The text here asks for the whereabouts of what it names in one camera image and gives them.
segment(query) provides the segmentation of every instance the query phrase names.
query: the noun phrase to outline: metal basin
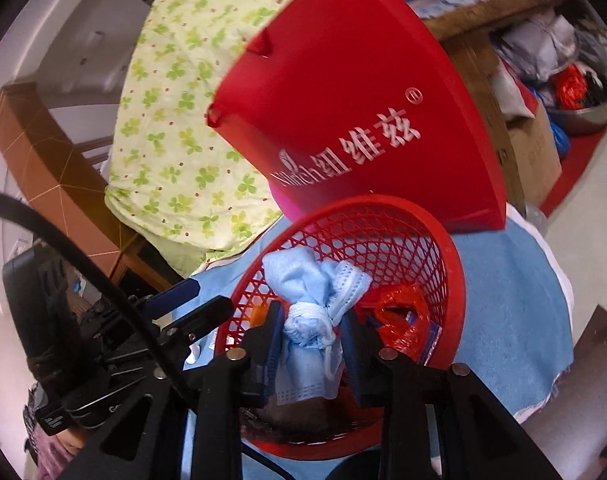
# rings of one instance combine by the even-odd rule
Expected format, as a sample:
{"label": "metal basin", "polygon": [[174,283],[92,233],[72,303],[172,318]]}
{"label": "metal basin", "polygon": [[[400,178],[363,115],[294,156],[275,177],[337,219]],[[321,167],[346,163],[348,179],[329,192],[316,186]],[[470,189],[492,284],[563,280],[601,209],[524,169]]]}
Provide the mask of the metal basin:
{"label": "metal basin", "polygon": [[546,108],[552,122],[558,124],[569,136],[589,135],[607,126],[607,101],[584,110],[557,110]]}

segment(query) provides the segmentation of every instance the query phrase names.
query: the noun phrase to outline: bolt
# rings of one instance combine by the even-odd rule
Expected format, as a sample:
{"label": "bolt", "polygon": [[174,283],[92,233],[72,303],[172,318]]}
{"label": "bolt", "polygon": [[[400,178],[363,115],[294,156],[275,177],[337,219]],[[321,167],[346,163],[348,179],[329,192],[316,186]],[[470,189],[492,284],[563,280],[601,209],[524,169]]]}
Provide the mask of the bolt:
{"label": "bolt", "polygon": [[157,379],[165,379],[166,378],[166,374],[165,374],[165,372],[162,370],[162,368],[160,366],[155,366],[154,372],[152,372],[152,375],[154,375]]}
{"label": "bolt", "polygon": [[466,377],[470,373],[470,367],[464,363],[455,363],[451,369],[459,377]]}
{"label": "bolt", "polygon": [[399,352],[397,352],[394,348],[382,348],[379,350],[379,357],[384,361],[394,361],[397,359]]}
{"label": "bolt", "polygon": [[231,348],[228,352],[226,352],[226,357],[230,361],[239,361],[246,356],[246,351],[243,348]]}

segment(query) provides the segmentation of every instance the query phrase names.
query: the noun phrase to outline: white floor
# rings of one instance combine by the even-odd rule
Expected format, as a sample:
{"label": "white floor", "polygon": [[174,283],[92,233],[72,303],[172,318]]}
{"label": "white floor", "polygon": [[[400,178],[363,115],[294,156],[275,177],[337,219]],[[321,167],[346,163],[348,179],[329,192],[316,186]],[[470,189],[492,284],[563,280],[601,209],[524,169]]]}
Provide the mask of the white floor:
{"label": "white floor", "polygon": [[573,286],[576,342],[597,304],[607,310],[607,135],[586,173],[551,216],[546,240]]}

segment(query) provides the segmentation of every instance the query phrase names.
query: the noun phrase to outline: blue face mask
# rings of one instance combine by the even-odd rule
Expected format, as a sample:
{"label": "blue face mask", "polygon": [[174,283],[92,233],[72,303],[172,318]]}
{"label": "blue face mask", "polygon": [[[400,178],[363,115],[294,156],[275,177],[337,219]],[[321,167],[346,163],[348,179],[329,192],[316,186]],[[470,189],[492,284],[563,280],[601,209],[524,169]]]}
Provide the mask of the blue face mask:
{"label": "blue face mask", "polygon": [[292,304],[275,381],[278,404],[334,399],[343,353],[333,327],[365,294],[372,278],[347,261],[319,262],[307,247],[267,254],[263,267],[268,285]]}

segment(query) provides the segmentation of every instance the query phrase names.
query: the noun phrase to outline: red shopping bag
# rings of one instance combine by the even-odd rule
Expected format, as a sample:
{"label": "red shopping bag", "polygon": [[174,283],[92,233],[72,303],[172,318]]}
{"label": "red shopping bag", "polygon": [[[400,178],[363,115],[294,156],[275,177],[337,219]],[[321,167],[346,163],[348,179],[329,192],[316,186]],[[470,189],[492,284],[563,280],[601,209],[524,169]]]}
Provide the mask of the red shopping bag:
{"label": "red shopping bag", "polygon": [[303,213],[372,192],[451,231],[504,227],[483,121],[403,0],[293,0],[250,41],[207,116]]}

